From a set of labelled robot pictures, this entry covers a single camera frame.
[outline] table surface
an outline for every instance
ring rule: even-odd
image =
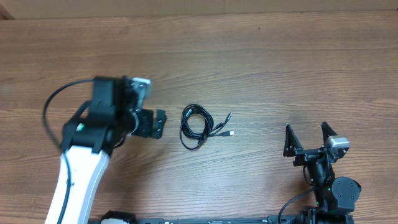
[[[310,149],[327,121],[351,141],[333,168],[363,186],[355,220],[396,223],[397,73],[398,11],[0,21],[0,222],[47,215],[59,172],[41,123],[47,97],[70,81],[130,75],[153,81],[145,107],[167,111],[164,136],[115,150],[91,217],[276,214],[308,189],[282,156],[285,125]],[[49,120],[59,136],[90,96],[82,84],[55,98]],[[178,129],[190,103],[215,123],[233,112],[224,130],[235,136],[187,151]],[[285,213],[310,204],[312,195]]]

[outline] cable plug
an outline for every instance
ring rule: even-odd
[[[235,135],[235,132],[233,132],[233,131],[225,131],[225,132],[220,134],[220,136],[224,136],[224,137],[232,136],[232,135]]]

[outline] black cable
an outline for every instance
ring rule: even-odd
[[[313,185],[313,187],[312,187],[310,190],[308,190],[308,191],[306,191],[306,192],[304,192],[304,193],[302,193],[302,194],[299,194],[298,196],[296,196],[296,197],[290,199],[290,200],[280,209],[280,211],[279,211],[279,214],[278,214],[278,224],[282,224],[282,213],[284,212],[285,208],[286,208],[288,205],[290,205],[290,204],[291,204],[292,202],[294,202],[295,200],[300,199],[300,198],[302,198],[302,197],[308,195],[309,193],[318,190],[320,187],[323,187],[323,186],[326,184],[326,182],[328,182],[329,174],[330,174],[330,163],[329,163],[329,155],[328,155],[327,149],[325,149],[325,156],[326,156],[326,162],[327,162],[327,166],[328,166],[328,168],[326,169],[326,177],[325,177],[325,180],[323,180],[323,182],[322,182],[321,185],[318,185],[318,186],[314,186],[314,185]],[[303,168],[303,172],[304,172],[304,178],[305,178],[305,180],[307,181],[307,176],[305,175],[305,167]]]
[[[194,133],[188,125],[188,119],[194,114],[199,114],[205,120],[205,128],[202,133]],[[213,117],[204,109],[202,106],[197,104],[190,104],[184,108],[181,114],[181,126],[180,126],[180,140],[182,145],[188,150],[196,150],[198,149],[209,137],[214,136],[231,136],[234,135],[233,131],[226,131],[221,134],[217,134],[219,131],[223,129],[226,123],[231,119],[232,113],[229,113],[223,123],[217,124],[215,128]],[[182,141],[182,133],[188,138],[197,139],[198,144],[195,147],[188,147]]]
[[[57,224],[61,224],[62,223],[62,219],[63,219],[63,216],[65,214],[65,210],[67,209],[67,204],[68,204],[69,194],[70,194],[70,187],[72,186],[72,175],[71,175],[70,164],[69,164],[69,160],[67,158],[67,155],[64,152],[62,152],[62,149],[60,147],[60,141],[57,139],[56,135],[51,130],[51,128],[49,126],[49,122],[47,121],[47,117],[46,117],[47,108],[49,107],[49,104],[50,104],[51,100],[55,97],[55,95],[57,95],[62,90],[66,89],[66,88],[68,88],[68,87],[70,87],[72,85],[76,85],[76,84],[80,84],[80,83],[86,83],[86,82],[92,82],[92,81],[93,80],[80,80],[80,81],[70,82],[70,83],[62,86],[61,88],[59,88],[58,90],[55,90],[55,92],[53,92],[50,95],[50,97],[45,102],[44,108],[43,108],[42,120],[43,120],[44,128],[45,128],[47,134],[50,136],[50,139],[52,140],[52,142],[61,151],[62,156],[63,156],[63,158],[65,160],[65,163],[67,165],[67,171],[68,171],[67,190],[65,192],[65,198],[63,199],[63,205],[62,205],[61,213],[60,213],[60,216],[58,218]]]

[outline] cable connector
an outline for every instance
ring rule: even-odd
[[[225,131],[225,132],[220,134],[220,136],[224,136],[224,137],[232,136],[232,135],[235,135],[235,132],[233,132],[233,131]]]

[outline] brown wooden surface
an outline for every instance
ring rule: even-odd
[[[398,0],[0,0],[15,19],[396,10]]]
[[[277,13],[0,21],[0,223],[43,223],[59,153],[40,113],[63,84],[95,75],[154,82],[146,108],[169,117],[160,140],[132,138],[115,150],[92,217],[223,218],[275,214],[308,188],[282,157],[291,123],[306,148],[322,121],[351,140],[337,176],[363,191],[358,223],[398,219],[398,12]],[[50,105],[60,133],[90,85]],[[228,138],[195,152],[178,139],[180,113],[203,105]],[[313,196],[292,204],[296,213]]]

